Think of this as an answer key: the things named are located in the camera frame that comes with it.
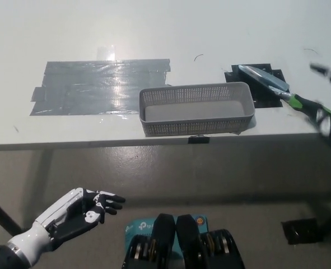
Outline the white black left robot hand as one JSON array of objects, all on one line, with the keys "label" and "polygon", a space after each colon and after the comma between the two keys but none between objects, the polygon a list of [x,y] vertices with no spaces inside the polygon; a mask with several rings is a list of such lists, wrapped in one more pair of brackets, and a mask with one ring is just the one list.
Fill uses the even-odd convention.
[{"label": "white black left robot hand", "polygon": [[24,233],[12,237],[7,246],[26,268],[41,255],[103,224],[105,215],[116,215],[125,198],[106,191],[74,188],[48,207]]}]

